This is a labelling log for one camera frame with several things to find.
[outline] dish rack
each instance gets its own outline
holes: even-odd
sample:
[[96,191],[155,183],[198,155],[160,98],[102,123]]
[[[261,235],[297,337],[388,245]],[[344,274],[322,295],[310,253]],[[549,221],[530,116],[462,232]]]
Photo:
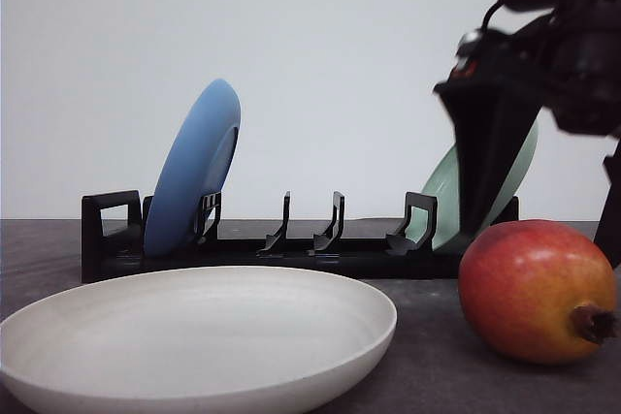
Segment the dish rack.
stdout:
[[[454,278],[461,254],[442,254],[432,248],[438,200],[415,192],[405,196],[404,218],[396,231],[383,238],[343,238],[345,196],[335,191],[332,218],[312,238],[290,238],[291,194],[283,198],[279,228],[265,239],[224,239],[218,234],[222,193],[203,196],[196,209],[193,235],[171,253],[148,257],[144,231],[152,196],[121,191],[82,198],[82,282],[94,282],[148,271],[204,266],[276,266],[328,271],[352,278]],[[127,226],[105,234],[101,211],[127,206]],[[427,214],[426,230],[418,240],[406,237],[412,211]],[[492,222],[518,219],[519,201],[513,197]]]

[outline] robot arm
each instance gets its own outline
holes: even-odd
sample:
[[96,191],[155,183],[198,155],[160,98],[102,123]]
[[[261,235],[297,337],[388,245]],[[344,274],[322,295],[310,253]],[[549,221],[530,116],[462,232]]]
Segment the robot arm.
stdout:
[[[503,5],[551,12],[506,34],[489,27]],[[466,234],[480,227],[541,107],[564,131],[621,137],[621,0],[499,0],[457,56],[435,91],[455,127]],[[609,205],[612,165],[606,161],[612,189],[605,214],[621,210]],[[621,260],[621,245],[601,247],[615,265]]]

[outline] gray countertop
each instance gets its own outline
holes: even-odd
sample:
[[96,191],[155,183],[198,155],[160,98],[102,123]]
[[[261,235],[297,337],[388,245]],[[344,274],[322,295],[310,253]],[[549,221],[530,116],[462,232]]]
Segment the gray countertop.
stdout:
[[[257,236],[277,222],[228,221],[231,237]],[[347,232],[389,231],[398,220],[349,222]],[[294,223],[305,235],[322,222]],[[80,221],[5,220],[0,273],[2,317],[80,285]],[[595,225],[576,223],[592,236]],[[621,282],[621,271],[617,271]],[[621,403],[621,341],[607,342],[572,366],[513,362],[489,351],[463,318],[455,280],[366,280],[388,295],[399,313],[393,342],[376,369],[352,390],[313,411],[363,413],[605,414]],[[0,412],[31,413],[0,386]]]

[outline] white plate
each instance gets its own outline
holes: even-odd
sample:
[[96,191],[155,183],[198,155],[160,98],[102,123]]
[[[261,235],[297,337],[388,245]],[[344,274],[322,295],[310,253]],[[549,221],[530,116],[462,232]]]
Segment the white plate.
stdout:
[[297,413],[386,351],[394,304],[318,271],[162,271],[69,290],[0,325],[4,383],[40,413]]

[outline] white backdrop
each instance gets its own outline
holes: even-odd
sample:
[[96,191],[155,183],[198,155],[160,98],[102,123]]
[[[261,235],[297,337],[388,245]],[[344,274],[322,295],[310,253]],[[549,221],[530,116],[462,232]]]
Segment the white backdrop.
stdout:
[[[2,0],[2,216],[77,218],[80,198],[151,194],[203,88],[238,91],[223,214],[398,216],[452,145],[431,92],[494,0]],[[500,12],[513,30],[531,16]],[[525,217],[597,219],[611,140],[548,113],[518,194]]]

